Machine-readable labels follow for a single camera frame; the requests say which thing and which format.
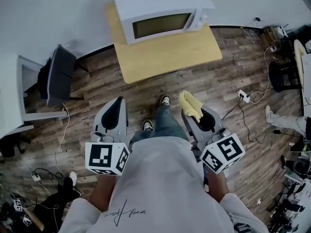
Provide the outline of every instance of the signature print on shirt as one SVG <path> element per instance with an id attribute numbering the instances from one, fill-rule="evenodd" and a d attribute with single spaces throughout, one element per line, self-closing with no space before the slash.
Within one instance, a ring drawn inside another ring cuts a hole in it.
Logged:
<path id="1" fill-rule="evenodd" d="M 146 214 L 146 210 L 144 210 L 144 211 L 137 211 L 136 208 L 134 208 L 134 209 L 132 209 L 132 210 L 129 210 L 129 211 L 124 211 L 126 202 L 127 202 L 127 200 L 125 201 L 125 203 L 124 203 L 122 209 L 120 208 L 117 212 L 111 212 L 111 213 L 105 215 L 105 217 L 106 217 L 106 216 L 115 216 L 115 217 L 113 218 L 113 221 L 114 221 L 114 223 L 115 223 L 116 226 L 119 225 L 119 221 L 120 221 L 120 219 L 121 219 L 121 216 L 124 215 L 124 214 L 128 214 L 128 217 L 131 217 L 131 216 L 133 216 L 133 215 L 135 215 L 135 214 Z"/>

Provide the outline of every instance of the black baseboard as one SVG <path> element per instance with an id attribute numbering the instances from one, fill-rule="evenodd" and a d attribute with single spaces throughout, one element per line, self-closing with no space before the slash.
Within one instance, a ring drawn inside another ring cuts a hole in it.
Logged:
<path id="1" fill-rule="evenodd" d="M 241 26 L 210 26 L 211 29 L 224 29 L 224 28 L 239 29 L 240 27 L 241 27 Z M 254 27 L 243 27 L 243 28 L 245 28 L 245 29 L 251 29 L 251 30 L 256 30 L 256 31 L 263 31 L 263 29 L 261 29 L 261 28 L 254 28 Z M 92 57 L 92 56 L 95 55 L 95 54 L 98 54 L 98 53 L 100 53 L 100 52 L 104 52 L 104 51 L 109 50 L 109 49 L 112 49 L 112 48 L 114 48 L 114 47 L 115 47 L 115 46 L 112 44 L 112 45 L 109 45 L 109 46 L 104 47 L 104 48 L 102 48 L 102 49 L 98 49 L 98 50 L 96 50 L 96 51 L 94 51 L 94 52 L 91 52 L 91 53 L 89 53 L 89 54 L 87 54 L 87 55 L 84 55 L 84 56 L 78 58 L 77 61 L 79 62 L 79 61 L 85 60 L 85 59 L 87 59 L 87 58 L 89 58 L 89 57 Z"/>

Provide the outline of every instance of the yellow tabletop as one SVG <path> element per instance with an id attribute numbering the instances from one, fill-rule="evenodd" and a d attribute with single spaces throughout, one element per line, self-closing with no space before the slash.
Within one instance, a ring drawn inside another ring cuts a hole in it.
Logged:
<path id="1" fill-rule="evenodd" d="M 222 59 L 210 27 L 128 45 L 114 3 L 105 6 L 124 81 L 133 83 L 163 73 Z"/>

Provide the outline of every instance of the white t-shirt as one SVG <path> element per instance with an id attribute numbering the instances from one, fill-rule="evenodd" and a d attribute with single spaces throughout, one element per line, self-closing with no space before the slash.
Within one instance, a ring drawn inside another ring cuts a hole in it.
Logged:
<path id="1" fill-rule="evenodd" d="M 60 233 L 268 233 L 239 198 L 218 203 L 203 188 L 203 166 L 177 137 L 136 142 L 109 209 L 76 199 Z"/>

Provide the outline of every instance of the person's right arm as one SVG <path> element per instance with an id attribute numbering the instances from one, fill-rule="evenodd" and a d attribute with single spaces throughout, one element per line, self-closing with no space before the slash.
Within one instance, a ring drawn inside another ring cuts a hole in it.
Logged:
<path id="1" fill-rule="evenodd" d="M 100 175 L 89 197 L 72 202 L 59 233 L 87 233 L 102 212 L 108 210 L 115 176 Z"/>
<path id="2" fill-rule="evenodd" d="M 243 202 L 229 192 L 224 173 L 207 172 L 209 195 L 214 198 L 229 215 L 235 232 L 268 233 L 267 227 L 255 217 Z"/>

